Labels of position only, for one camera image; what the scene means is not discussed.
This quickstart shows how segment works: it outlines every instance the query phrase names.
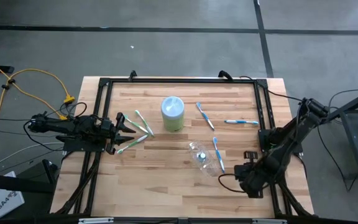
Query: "clear plastic bottle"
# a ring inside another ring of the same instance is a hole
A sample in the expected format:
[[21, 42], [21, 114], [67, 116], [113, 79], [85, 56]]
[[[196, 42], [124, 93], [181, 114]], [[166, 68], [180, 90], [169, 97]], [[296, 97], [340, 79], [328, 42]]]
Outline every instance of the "clear plastic bottle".
[[204, 174], [211, 177], [217, 177], [221, 174], [218, 159], [213, 157], [201, 142], [191, 142], [189, 144], [189, 152], [194, 162]]

